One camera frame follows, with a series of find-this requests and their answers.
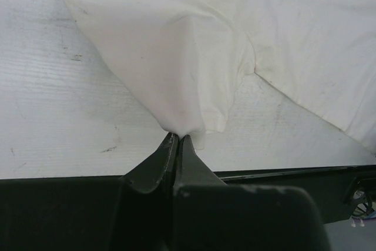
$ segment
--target white fabric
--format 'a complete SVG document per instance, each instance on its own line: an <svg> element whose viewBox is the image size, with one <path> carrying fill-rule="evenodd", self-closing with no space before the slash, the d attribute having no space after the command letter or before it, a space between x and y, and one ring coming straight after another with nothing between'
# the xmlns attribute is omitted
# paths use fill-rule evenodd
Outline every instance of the white fabric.
<svg viewBox="0 0 376 251"><path fill-rule="evenodd" d="M64 1L161 126L193 134L198 147L205 130L224 130L256 63L293 101L376 152L376 0Z"/></svg>

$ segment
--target stain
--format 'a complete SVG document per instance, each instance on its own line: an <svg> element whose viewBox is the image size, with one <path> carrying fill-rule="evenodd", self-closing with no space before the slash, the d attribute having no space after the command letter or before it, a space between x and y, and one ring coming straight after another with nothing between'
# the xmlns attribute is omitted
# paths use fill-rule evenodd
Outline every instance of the stain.
<svg viewBox="0 0 376 251"><path fill-rule="evenodd" d="M25 166L26 163L27 163L27 162L23 163L21 166L18 166L18 167L13 171L13 173L15 173L17 170L19 170L19 169L22 168L23 166Z"/></svg>
<svg viewBox="0 0 376 251"><path fill-rule="evenodd" d="M256 193L257 192L257 186L255 186L255 185L241 185L241 187L246 192L250 192L250 193Z"/></svg>
<svg viewBox="0 0 376 251"><path fill-rule="evenodd" d="M117 148L117 146L114 146L114 147L110 147L110 148L108 148L108 149L106 149L106 150L103 150L102 152L100 152L100 153L106 153L106 152L111 152L111 151L114 151L115 149Z"/></svg>
<svg viewBox="0 0 376 251"><path fill-rule="evenodd" d="M188 198L190 196L190 193L188 191L182 191L181 193L184 198Z"/></svg>
<svg viewBox="0 0 376 251"><path fill-rule="evenodd" d="M84 13L85 15L88 15L89 13L85 10L85 9L80 9L82 13Z"/></svg>
<svg viewBox="0 0 376 251"><path fill-rule="evenodd" d="M71 60L72 61L81 61L81 57L82 57L82 55L76 54Z"/></svg>
<svg viewBox="0 0 376 251"><path fill-rule="evenodd" d="M273 141L273 138L274 138L274 134L276 132L276 128L280 122L280 118L281 118L281 111L282 111L282 103L278 104L277 106L277 113L276 113L276 116L274 118L274 128L273 128L273 132L271 133L270 135L270 139L269 139L269 147Z"/></svg>
<svg viewBox="0 0 376 251"><path fill-rule="evenodd" d="M115 144L121 144L122 143L122 135L120 133L120 128L115 125L115 131L116 131L116 137L113 138L113 141Z"/></svg>
<svg viewBox="0 0 376 251"><path fill-rule="evenodd" d="M64 38L63 38L63 32L61 31L61 27L59 27L59 32L60 32L60 41L61 41L61 45L62 45L62 46L65 46L65 44L64 44Z"/></svg>

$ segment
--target white table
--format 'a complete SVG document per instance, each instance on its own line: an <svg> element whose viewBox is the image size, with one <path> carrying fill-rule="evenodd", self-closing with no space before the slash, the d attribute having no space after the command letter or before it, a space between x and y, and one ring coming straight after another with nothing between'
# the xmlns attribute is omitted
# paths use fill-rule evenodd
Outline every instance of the white table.
<svg viewBox="0 0 376 251"><path fill-rule="evenodd" d="M165 132L108 70L61 0L0 0L0 178L121 175ZM212 170L376 164L340 130L257 75L226 132L199 156Z"/></svg>

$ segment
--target white surface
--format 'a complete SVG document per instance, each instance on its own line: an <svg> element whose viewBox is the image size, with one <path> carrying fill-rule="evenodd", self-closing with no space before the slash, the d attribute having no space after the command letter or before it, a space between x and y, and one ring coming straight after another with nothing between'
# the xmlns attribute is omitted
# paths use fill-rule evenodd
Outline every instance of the white surface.
<svg viewBox="0 0 376 251"><path fill-rule="evenodd" d="M256 73L376 153L376 0L247 4Z"/></svg>
<svg viewBox="0 0 376 251"><path fill-rule="evenodd" d="M0 54L0 178L121 175L165 136L61 0L0 0ZM199 156L213 170L376 163L256 75Z"/></svg>
<svg viewBox="0 0 376 251"><path fill-rule="evenodd" d="M109 69L156 118L204 148L254 72L247 34L202 0L64 0Z"/></svg>

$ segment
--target black plastic part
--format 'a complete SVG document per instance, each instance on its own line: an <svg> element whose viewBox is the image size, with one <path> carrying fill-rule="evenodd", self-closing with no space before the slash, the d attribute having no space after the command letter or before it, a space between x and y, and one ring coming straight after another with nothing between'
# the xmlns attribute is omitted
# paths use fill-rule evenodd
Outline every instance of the black plastic part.
<svg viewBox="0 0 376 251"><path fill-rule="evenodd" d="M314 199L324 223L349 219L358 204L351 200L354 192L361 186L371 191L376 188L376 165L218 172L217 175L230 185L302 188Z"/></svg>
<svg viewBox="0 0 376 251"><path fill-rule="evenodd" d="M182 139L179 152L174 188L181 185L226 185L196 155L189 135Z"/></svg>
<svg viewBox="0 0 376 251"><path fill-rule="evenodd" d="M120 178L123 189L110 250L153 250L171 238L178 142L169 133L152 155Z"/></svg>
<svg viewBox="0 0 376 251"><path fill-rule="evenodd" d="M0 250L107 250L116 177L0 181Z"/></svg>
<svg viewBox="0 0 376 251"><path fill-rule="evenodd" d="M330 250L301 189L184 186L174 201L173 250Z"/></svg>

